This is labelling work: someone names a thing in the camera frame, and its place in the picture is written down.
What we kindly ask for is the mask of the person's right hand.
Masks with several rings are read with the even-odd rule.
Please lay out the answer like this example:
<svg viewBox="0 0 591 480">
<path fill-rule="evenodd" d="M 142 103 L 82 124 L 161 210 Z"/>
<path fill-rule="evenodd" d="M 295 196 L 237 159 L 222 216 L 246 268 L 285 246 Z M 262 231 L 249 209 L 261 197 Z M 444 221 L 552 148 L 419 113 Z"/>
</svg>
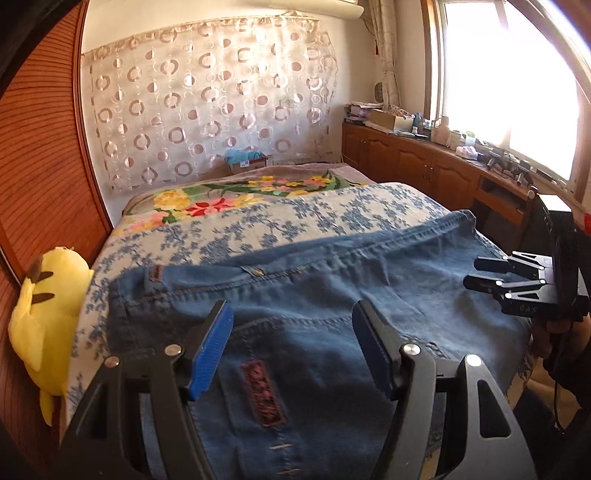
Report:
<svg viewBox="0 0 591 480">
<path fill-rule="evenodd" d="M 589 318 L 574 320 L 534 320 L 534 353 L 543 359 L 548 373 L 573 370 L 584 363 L 589 342 Z"/>
</svg>

